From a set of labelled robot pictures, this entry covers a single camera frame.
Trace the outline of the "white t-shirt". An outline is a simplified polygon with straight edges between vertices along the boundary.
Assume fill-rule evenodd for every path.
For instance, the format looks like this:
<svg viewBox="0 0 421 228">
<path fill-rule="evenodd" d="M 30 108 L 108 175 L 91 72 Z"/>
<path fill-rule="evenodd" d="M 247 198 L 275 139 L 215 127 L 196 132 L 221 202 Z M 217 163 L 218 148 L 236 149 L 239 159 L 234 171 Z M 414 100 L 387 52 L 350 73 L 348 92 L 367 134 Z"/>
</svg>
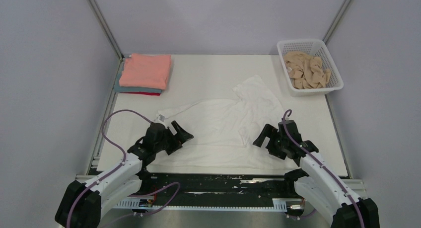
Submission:
<svg viewBox="0 0 421 228">
<path fill-rule="evenodd" d="M 194 138 L 172 155 L 158 155 L 155 164 L 167 167 L 237 168 L 254 173 L 285 173 L 296 168 L 263 147 L 253 146 L 265 124 L 275 126 L 282 105 L 259 76 L 233 88 L 236 99 L 207 99 L 159 110 L 165 124 L 176 121 Z"/>
</svg>

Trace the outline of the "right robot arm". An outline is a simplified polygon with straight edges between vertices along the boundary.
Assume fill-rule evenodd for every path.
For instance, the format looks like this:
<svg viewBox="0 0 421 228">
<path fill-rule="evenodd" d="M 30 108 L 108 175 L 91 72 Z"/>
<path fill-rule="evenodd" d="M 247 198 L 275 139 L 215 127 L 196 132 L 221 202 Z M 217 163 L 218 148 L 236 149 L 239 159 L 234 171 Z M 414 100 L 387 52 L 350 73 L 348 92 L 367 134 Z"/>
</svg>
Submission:
<svg viewBox="0 0 421 228">
<path fill-rule="evenodd" d="M 334 174 L 310 140 L 304 141 L 293 120 L 281 121 L 278 127 L 265 124 L 253 145 L 266 145 L 270 155 L 293 160 L 298 169 L 284 174 L 284 192 L 299 195 L 318 211 L 332 228 L 378 228 L 378 207 L 363 198 Z"/>
</svg>

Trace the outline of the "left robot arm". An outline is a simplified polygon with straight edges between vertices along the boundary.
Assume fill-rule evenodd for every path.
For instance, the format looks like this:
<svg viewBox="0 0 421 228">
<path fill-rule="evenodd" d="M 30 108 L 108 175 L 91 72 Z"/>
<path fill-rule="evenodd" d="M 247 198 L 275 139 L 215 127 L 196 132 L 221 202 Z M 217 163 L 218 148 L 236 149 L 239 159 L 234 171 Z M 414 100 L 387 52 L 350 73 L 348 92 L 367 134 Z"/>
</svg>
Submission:
<svg viewBox="0 0 421 228">
<path fill-rule="evenodd" d="M 115 205 L 131 194 L 146 195 L 152 182 L 146 167 L 157 153 L 168 155 L 182 148 L 194 136 L 176 121 L 171 125 L 176 133 L 161 123 L 152 122 L 146 134 L 138 139 L 112 168 L 85 182 L 68 185 L 55 214 L 55 221 L 65 228 L 96 228 Z"/>
</svg>

